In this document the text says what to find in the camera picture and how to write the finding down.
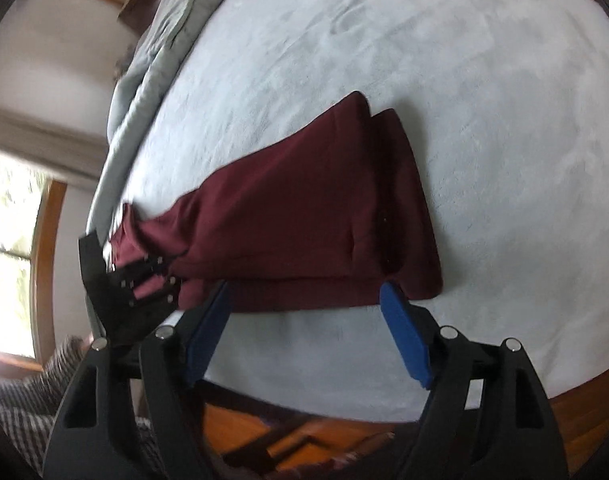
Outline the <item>checkered sleeve forearm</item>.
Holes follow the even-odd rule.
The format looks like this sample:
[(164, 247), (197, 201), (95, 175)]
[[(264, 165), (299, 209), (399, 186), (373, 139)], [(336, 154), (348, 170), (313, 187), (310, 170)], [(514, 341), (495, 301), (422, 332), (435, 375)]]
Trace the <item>checkered sleeve forearm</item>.
[(67, 339), (38, 374), (0, 379), (5, 479), (161, 479), (145, 419), (107, 339)]

